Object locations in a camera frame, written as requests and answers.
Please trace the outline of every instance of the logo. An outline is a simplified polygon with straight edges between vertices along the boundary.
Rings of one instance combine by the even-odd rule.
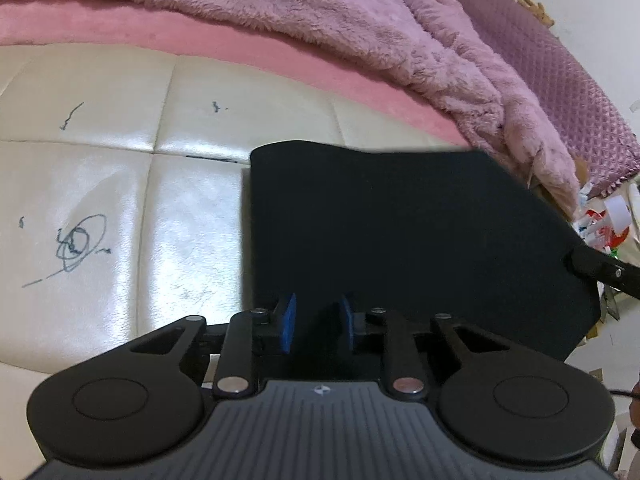
[[[328,386],[324,386],[324,384],[320,384],[320,386],[316,386],[314,388],[314,392],[319,396],[324,397],[325,394],[331,393],[331,388],[329,388]]]

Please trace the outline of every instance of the plush toy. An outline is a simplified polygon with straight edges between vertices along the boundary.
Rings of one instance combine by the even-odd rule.
[[[536,3],[533,0],[518,0],[518,3],[531,12],[546,28],[553,26],[555,23],[546,13],[545,6],[542,3]]]

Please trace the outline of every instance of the circular button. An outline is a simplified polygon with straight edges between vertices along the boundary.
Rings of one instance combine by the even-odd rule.
[[[249,387],[249,381],[244,377],[229,376],[218,381],[218,388],[228,394],[239,394]]]
[[[82,386],[74,395],[79,413],[95,420],[118,420],[140,411],[146,404],[148,392],[129,379],[99,379]]]
[[[402,394],[418,394],[424,389],[424,383],[415,377],[400,377],[394,381],[393,387]]]
[[[569,403],[569,395],[560,384],[535,376],[502,381],[494,389],[494,399],[507,412],[527,418],[557,415]]]

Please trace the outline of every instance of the white leather mattress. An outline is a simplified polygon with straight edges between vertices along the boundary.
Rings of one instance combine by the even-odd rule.
[[[260,72],[127,46],[0,48],[0,478],[42,461],[48,374],[187,314],[248,306],[251,150],[442,141]]]

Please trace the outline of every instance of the round black pad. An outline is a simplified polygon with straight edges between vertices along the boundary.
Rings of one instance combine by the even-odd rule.
[[[82,386],[74,395],[81,415],[96,420],[117,420],[139,412],[148,399],[146,388],[129,379],[98,379]]]
[[[512,377],[498,384],[494,399],[502,409],[527,418],[557,415],[569,402],[560,384],[542,377]]]
[[[469,447],[515,465],[594,456],[614,417],[591,376],[536,354],[477,354],[442,387],[438,411]]]
[[[31,432],[48,458],[100,467],[142,462],[199,423],[200,389],[175,365],[146,354],[92,361],[51,376],[30,397]]]

